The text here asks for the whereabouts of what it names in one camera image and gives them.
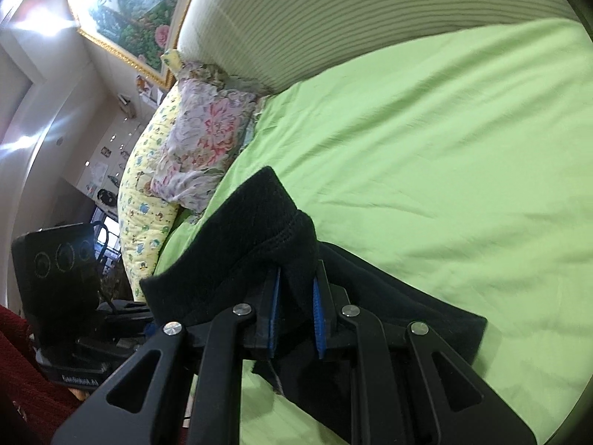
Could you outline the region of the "red sleeve forearm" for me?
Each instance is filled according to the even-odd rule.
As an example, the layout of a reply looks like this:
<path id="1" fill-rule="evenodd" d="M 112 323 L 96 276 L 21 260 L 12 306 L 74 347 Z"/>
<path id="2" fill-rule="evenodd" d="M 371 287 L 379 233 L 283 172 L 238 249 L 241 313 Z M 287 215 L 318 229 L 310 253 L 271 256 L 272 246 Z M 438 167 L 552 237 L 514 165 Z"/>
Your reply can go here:
<path id="1" fill-rule="evenodd" d="M 49 444 L 60 425 L 79 408 L 71 390 L 38 370 L 31 326 L 1 309 L 1 442 Z"/>

